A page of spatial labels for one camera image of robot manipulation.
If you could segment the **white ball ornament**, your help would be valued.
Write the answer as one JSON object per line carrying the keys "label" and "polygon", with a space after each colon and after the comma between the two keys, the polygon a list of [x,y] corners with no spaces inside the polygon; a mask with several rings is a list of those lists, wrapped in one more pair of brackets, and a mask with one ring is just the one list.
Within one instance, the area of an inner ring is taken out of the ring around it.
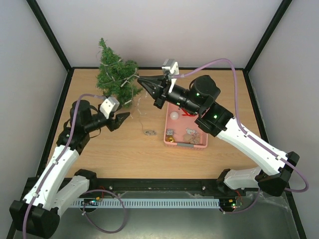
{"label": "white ball ornament", "polygon": [[169,117],[171,120],[177,120],[179,118],[179,113],[176,111],[173,111],[169,114]]}

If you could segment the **clear plastic battery box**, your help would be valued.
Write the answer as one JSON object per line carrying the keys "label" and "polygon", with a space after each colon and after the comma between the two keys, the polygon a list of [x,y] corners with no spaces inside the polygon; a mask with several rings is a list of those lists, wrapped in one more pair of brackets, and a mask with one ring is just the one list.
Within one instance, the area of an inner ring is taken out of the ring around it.
{"label": "clear plastic battery box", "polygon": [[145,135],[148,135],[148,136],[157,135],[157,133],[154,130],[152,130],[152,129],[145,129],[143,132],[144,132]]}

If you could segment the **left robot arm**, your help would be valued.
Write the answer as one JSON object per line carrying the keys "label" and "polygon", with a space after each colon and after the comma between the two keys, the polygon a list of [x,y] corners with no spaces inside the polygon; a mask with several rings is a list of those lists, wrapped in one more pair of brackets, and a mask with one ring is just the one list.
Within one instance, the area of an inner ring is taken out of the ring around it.
{"label": "left robot arm", "polygon": [[114,131],[130,116],[129,112],[116,113],[120,107],[114,97],[104,98],[97,108],[87,100],[72,104],[70,119],[63,126],[48,165],[23,199],[13,201],[9,208],[18,231],[43,239],[52,237],[71,204],[96,188],[96,173],[85,169],[78,170],[65,186],[62,183],[89,142],[91,132],[103,127]]}

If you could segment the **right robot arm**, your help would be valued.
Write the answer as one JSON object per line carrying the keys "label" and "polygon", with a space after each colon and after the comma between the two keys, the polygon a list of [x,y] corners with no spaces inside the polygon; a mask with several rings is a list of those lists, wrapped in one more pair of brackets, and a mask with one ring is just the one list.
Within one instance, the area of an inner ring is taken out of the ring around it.
{"label": "right robot arm", "polygon": [[257,188],[269,195],[280,196],[294,172],[299,156],[295,152],[280,151],[249,131],[232,112],[215,100],[220,94],[208,75],[197,77],[185,89],[173,84],[167,76],[138,77],[138,83],[161,109],[171,103],[196,117],[195,123],[204,133],[217,137],[248,156],[256,168],[225,169],[217,179],[217,189],[223,195],[240,188]]}

